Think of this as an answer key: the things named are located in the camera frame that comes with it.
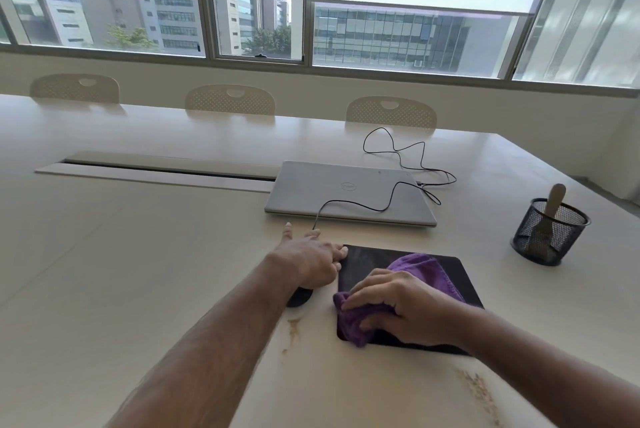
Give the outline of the person's right hand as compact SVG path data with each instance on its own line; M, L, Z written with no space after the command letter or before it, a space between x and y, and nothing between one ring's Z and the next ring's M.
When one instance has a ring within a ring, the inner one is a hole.
M462 347L462 321L472 306L453 299L421 282L407 272L375 269L350 292L342 305L353 310L365 304L386 304L398 316L398 333L403 343L425 346L456 345Z

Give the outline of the person's left hand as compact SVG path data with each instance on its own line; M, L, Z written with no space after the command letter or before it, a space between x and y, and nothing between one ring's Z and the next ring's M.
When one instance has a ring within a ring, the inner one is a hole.
M297 287L317 289L331 284L338 276L348 255L348 247L324 241L320 230L309 230L301 238L279 244L266 256L291 275Z

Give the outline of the black mouse pad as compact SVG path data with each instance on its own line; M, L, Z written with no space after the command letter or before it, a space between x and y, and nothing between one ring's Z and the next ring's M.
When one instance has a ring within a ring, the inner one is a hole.
M342 268L338 278L338 292L350 292L350 290L374 269L385 269L391 262L405 256L408 252L392 251L388 249L375 249L360 246L348 246L349 253L345 260L341 262ZM452 256L435 256L443 269L454 283L460 294L465 299L466 304L483 308L483 304L472 284L467 272L460 260ZM443 354L454 354L457 356L468 356L468 353L458 347L447 345L448 349L420 350L440 352Z

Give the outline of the purple cleaning cloth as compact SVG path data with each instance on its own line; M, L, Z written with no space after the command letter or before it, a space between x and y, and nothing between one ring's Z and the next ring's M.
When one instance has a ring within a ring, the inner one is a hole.
M392 272L407 272L447 296L462 303L466 302L435 256L424 253L408 254L391 262L387 269ZM353 310L344 310L342 305L348 296L348 292L338 292L333 295L333 303L337 313L337 336L340 340L349 342L358 348L363 348L368 344L418 350L449 348L447 345L426 347L403 343L394 335L382 330L363 331L360 325L370 315L379 312L394 315L396 312L393 307L386 304L365 304Z

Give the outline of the person's right forearm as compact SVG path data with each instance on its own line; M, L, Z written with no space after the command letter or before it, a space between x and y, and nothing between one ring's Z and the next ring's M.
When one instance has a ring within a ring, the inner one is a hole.
M640 428L640 386L506 320L453 302L451 341L489 367L557 428Z

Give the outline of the person's left forearm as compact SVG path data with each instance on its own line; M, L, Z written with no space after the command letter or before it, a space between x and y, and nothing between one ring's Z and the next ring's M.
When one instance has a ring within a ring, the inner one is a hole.
M305 269L268 254L148 372L106 428L229 426Z

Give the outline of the silver closed laptop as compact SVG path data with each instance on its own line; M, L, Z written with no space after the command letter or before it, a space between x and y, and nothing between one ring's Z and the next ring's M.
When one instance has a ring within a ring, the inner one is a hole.
M388 168L284 161L264 211L316 221L437 226L412 174Z

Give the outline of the black computer mouse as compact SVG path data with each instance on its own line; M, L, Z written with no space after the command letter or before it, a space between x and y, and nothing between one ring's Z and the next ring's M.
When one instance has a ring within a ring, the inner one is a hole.
M313 295L314 290L308 288L298 287L294 293L290 296L286 303L286 308L299 308L304 305Z

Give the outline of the small brown crumb patch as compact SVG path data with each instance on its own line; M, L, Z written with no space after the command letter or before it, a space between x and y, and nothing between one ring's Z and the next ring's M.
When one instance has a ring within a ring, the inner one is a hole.
M300 321L302 317L296 317L292 319L287 319L287 328L289 335L289 345L282 350L282 356L285 356L294 346L296 341L300 338Z

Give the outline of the large brown crumb patch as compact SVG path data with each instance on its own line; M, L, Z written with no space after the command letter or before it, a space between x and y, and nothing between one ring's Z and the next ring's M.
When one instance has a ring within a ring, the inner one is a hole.
M462 369L457 369L456 372L462 383L467 387L477 407L487 417L488 426L491 428L505 428L499 408L492 396L492 392L487 387L484 377L478 373L471 373Z

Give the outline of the beige perforated chair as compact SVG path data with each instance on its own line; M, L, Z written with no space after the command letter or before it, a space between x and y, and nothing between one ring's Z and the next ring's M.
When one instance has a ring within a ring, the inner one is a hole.
M275 115L273 96L260 88L235 84L209 84L189 91L185 109L247 115Z
M120 88L112 77L97 74L50 74L32 81L29 96L34 99L63 99L118 104Z
M352 101L346 122L437 129L434 109L418 100L370 95Z

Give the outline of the black mesh pen cup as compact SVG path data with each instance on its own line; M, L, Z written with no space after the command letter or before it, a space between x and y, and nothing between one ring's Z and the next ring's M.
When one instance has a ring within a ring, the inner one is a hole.
M545 213L546 198L532 199L529 209L510 241L525 259L556 267L591 224L591 219L576 207L562 202L554 216Z

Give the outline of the metal framed window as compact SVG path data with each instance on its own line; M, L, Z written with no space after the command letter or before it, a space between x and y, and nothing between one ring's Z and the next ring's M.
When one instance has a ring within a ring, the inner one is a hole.
M533 13L318 0L0 0L0 49L640 97L640 0Z

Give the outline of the wooden flat stick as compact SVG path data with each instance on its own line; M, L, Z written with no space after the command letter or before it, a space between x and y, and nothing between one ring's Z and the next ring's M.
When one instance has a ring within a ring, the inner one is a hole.
M542 211L542 214L546 219L555 219L556 214L562 205L565 194L566 186L562 183L557 183L551 188L545 207Z

